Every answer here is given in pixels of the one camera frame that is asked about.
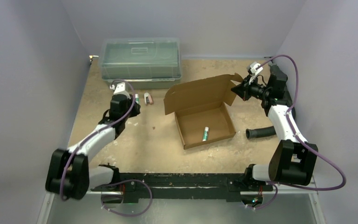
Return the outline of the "clear plastic storage bin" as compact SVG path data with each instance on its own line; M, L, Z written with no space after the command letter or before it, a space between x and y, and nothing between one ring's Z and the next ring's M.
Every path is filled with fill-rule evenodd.
M182 78L180 41L172 37L106 39L98 67L107 83L123 79L134 89L169 89Z

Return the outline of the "brown cardboard box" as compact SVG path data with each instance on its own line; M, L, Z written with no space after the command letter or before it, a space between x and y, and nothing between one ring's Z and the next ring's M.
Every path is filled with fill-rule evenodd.
M227 110L236 98L231 91L243 78L235 73L218 75L172 86L165 94L165 114L173 114L184 149L190 149L236 135ZM202 141L209 127L208 140Z

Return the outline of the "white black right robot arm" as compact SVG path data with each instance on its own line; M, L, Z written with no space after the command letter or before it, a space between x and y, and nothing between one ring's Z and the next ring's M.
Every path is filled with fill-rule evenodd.
M289 124L290 120L294 120L295 113L289 111L293 101L286 86L287 75L277 65L271 65L270 69L268 83L259 84L262 67L257 62L250 64L247 67L249 75L231 89L244 101L251 97L261 100L262 108L280 140L268 165L251 164L246 169L243 184L249 190L256 189L262 181L306 186L311 181L317 159L307 149L310 147L317 151L317 146L307 142L296 124Z

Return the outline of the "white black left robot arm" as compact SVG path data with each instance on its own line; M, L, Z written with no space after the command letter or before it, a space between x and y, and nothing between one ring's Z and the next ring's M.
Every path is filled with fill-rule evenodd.
M103 118L90 134L73 146L58 148L52 153L45 190L66 201L80 200L89 189L99 185L109 191L118 189L120 178L114 174L113 166L101 165L91 173L89 161L120 136L128 118L139 114L140 105L134 96L127 93L114 94L110 108L103 113Z

